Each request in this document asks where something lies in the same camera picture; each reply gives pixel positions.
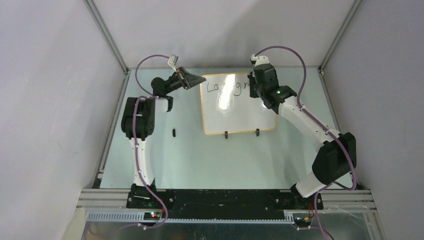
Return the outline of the yellow framed whiteboard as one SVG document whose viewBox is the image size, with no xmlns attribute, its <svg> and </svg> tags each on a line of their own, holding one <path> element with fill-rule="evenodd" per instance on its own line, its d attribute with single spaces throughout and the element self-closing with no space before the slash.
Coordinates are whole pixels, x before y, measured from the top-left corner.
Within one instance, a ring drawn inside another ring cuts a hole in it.
<svg viewBox="0 0 424 240">
<path fill-rule="evenodd" d="M 278 116 L 260 98 L 250 97 L 248 72 L 204 74 L 200 84 L 203 132 L 206 135 L 271 131 Z"/>
</svg>

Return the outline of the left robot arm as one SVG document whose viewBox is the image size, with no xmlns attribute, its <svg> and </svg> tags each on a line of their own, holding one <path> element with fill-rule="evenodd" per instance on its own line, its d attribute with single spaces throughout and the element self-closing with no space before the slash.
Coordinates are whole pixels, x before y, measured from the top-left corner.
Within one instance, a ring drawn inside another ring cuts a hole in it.
<svg viewBox="0 0 424 240">
<path fill-rule="evenodd" d="M 129 193 L 131 203 L 138 200 L 145 208 L 153 208 L 158 202 L 149 152 L 156 112 L 172 110 L 174 98 L 169 93 L 178 89 L 190 90 L 205 81 L 205 77 L 178 67 L 168 79 L 156 77 L 151 81 L 153 96 L 129 97 L 126 100 L 121 130 L 129 139 L 134 161 L 133 184 Z"/>
</svg>

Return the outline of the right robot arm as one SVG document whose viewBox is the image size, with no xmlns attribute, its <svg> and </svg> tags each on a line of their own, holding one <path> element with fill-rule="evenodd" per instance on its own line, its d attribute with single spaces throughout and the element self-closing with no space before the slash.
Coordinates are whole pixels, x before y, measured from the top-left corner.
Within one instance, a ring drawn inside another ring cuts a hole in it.
<svg viewBox="0 0 424 240">
<path fill-rule="evenodd" d="M 311 140 L 317 154 L 311 172 L 291 187 L 291 204 L 304 209 L 311 196 L 335 183 L 357 166 L 356 139 L 350 133 L 329 128 L 298 100 L 298 94 L 287 85 L 279 85 L 277 71 L 270 63 L 254 66 L 248 75 L 250 96 L 260 98 L 267 109 L 293 124 Z"/>
</svg>

